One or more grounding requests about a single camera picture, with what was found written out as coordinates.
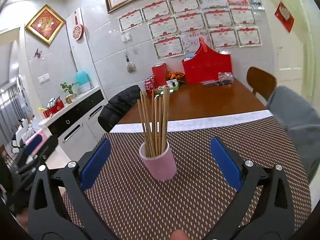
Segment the grey sleeved forearm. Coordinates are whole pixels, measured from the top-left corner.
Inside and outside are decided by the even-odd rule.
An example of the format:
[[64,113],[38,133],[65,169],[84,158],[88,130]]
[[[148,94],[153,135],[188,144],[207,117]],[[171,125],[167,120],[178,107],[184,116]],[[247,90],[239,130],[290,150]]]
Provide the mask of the grey sleeved forearm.
[[319,167],[319,114],[308,101],[286,86],[274,89],[266,107],[291,139],[311,182]]

